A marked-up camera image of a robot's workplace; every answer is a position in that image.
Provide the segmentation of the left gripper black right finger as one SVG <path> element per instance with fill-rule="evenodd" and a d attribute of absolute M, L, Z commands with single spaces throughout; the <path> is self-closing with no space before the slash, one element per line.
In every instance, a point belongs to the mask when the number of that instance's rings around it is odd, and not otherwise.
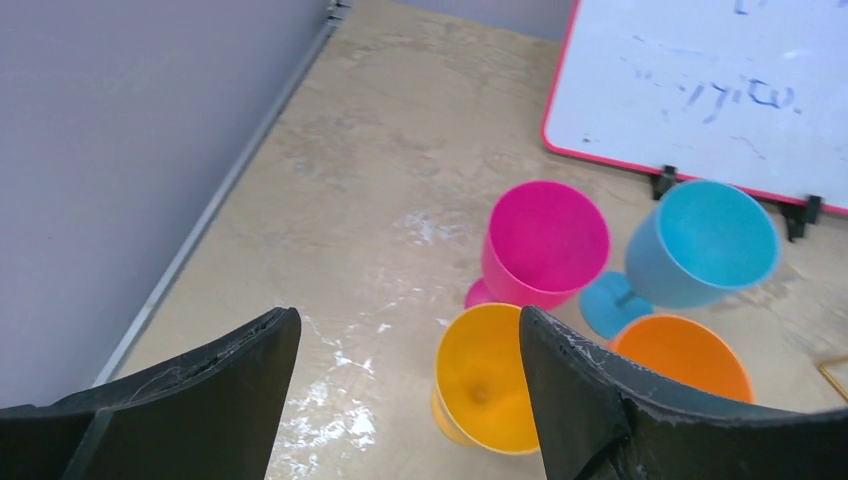
<path fill-rule="evenodd" d="M 547 312 L 520 348 L 550 479 L 843 479 L 845 409 L 797 413 L 680 384 Z"/>

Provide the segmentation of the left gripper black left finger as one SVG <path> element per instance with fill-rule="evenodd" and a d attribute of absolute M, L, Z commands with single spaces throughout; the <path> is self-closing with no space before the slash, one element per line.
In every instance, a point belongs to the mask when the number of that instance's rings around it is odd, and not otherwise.
<path fill-rule="evenodd" d="M 132 375 L 1 412 L 5 479 L 261 479 L 301 318 L 276 307 Z"/>

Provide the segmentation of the orange wine glass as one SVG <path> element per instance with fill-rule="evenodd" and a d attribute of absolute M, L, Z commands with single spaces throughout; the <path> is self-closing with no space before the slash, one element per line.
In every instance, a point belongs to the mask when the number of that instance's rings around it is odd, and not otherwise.
<path fill-rule="evenodd" d="M 756 401 L 748 371 L 734 350 L 688 318 L 639 317 L 610 339 L 607 348 L 684 385 L 745 403 Z"/>

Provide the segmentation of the yellow wine glass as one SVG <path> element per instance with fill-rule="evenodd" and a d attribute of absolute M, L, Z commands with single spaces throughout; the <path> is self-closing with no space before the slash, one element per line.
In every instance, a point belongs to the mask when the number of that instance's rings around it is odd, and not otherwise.
<path fill-rule="evenodd" d="M 520 456 L 539 450 L 521 356 L 521 308 L 482 303 L 445 328 L 436 350 L 430 408 L 451 441 Z"/>

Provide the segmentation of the pink wine glass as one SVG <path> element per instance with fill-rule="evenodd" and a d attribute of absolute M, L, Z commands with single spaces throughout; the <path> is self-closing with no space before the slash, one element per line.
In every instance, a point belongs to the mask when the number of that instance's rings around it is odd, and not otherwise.
<path fill-rule="evenodd" d="M 586 194 L 551 180 L 516 185 L 491 210 L 481 277 L 464 306 L 500 302 L 554 310 L 604 271 L 611 251 L 605 217 Z"/>

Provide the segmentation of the light blue wine glass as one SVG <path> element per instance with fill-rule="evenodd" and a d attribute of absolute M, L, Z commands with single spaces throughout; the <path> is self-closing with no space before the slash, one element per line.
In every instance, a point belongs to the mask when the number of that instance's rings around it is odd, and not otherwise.
<path fill-rule="evenodd" d="M 776 227 L 753 197 L 725 183 L 683 182 L 637 227 L 624 269 L 603 273 L 581 293 L 580 312 L 611 339 L 656 307 L 703 307 L 759 285 L 780 254 Z"/>

